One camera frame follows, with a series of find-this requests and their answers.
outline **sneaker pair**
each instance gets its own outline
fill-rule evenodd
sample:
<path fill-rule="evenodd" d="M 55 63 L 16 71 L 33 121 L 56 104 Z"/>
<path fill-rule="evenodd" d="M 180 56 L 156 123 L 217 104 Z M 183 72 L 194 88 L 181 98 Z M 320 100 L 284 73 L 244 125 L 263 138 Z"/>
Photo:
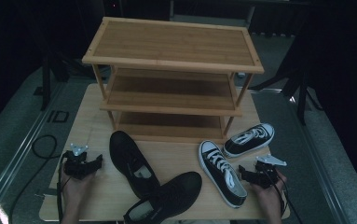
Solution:
<path fill-rule="evenodd" d="M 228 157 L 238 157 L 246 152 L 265 147 L 273 136 L 273 127 L 261 123 L 226 141 L 224 152 Z M 240 183 L 235 170 L 225 159 L 222 150 L 214 142 L 203 141 L 199 146 L 199 162 L 225 202 L 234 208 L 241 207 L 247 197 L 247 191 Z"/>
<path fill-rule="evenodd" d="M 113 164 L 140 198 L 123 216 L 126 223 L 159 224 L 183 213 L 198 198 L 200 174 L 187 172 L 161 186 L 144 155 L 126 133 L 116 131 L 111 135 L 109 151 Z"/>

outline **sneaker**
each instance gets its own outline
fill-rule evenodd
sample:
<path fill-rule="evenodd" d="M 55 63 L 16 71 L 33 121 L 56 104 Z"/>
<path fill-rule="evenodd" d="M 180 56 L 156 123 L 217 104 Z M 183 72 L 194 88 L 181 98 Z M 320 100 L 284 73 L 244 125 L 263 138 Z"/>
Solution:
<path fill-rule="evenodd" d="M 242 186 L 234 169 L 225 160 L 221 149 L 211 141 L 204 141 L 199 146 L 201 168 L 212 180 L 225 202 L 239 208 L 247 198 L 247 191 Z"/>
<path fill-rule="evenodd" d="M 267 123 L 261 123 L 227 140 L 224 144 L 224 153 L 227 157 L 238 157 L 267 146 L 273 137 L 274 128 Z"/>
<path fill-rule="evenodd" d="M 122 131 L 112 133 L 109 154 L 112 163 L 126 176 L 138 198 L 143 198 L 160 187 L 154 171 L 128 134 Z"/>
<path fill-rule="evenodd" d="M 189 209 L 201 190 L 201 175 L 178 175 L 153 194 L 141 199 L 124 215 L 127 224 L 159 224 Z"/>

